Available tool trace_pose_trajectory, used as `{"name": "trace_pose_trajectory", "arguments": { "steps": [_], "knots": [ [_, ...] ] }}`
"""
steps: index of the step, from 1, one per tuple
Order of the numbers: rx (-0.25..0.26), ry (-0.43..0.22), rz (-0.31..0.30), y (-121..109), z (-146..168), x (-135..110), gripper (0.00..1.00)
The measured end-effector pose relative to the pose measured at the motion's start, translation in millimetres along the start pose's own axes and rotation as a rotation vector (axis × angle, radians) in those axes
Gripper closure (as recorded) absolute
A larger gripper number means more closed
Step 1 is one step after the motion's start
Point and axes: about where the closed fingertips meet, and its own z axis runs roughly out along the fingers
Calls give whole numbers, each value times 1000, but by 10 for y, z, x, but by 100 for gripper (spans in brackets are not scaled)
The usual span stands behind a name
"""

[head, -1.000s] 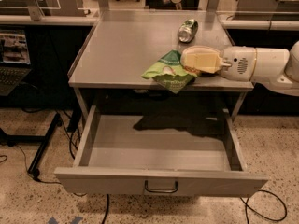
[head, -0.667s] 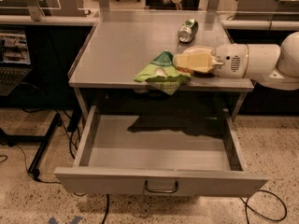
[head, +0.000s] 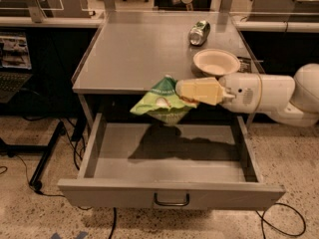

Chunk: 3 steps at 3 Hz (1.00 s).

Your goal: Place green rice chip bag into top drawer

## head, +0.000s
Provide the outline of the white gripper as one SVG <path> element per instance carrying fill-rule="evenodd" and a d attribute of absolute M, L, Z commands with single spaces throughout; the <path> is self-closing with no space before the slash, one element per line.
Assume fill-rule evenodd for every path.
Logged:
<path fill-rule="evenodd" d="M 261 79 L 256 74 L 234 73 L 221 77 L 179 80 L 176 93 L 183 99 L 216 106 L 233 113 L 252 114 L 261 100 Z"/>

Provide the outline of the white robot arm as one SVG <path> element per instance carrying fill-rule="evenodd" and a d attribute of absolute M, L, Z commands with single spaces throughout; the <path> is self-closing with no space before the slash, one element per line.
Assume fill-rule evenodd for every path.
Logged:
<path fill-rule="evenodd" d="M 180 80 L 176 93 L 184 99 L 242 114 L 264 114 L 276 122 L 312 126 L 319 120 L 319 65 L 306 64 L 293 77 L 232 73 Z"/>

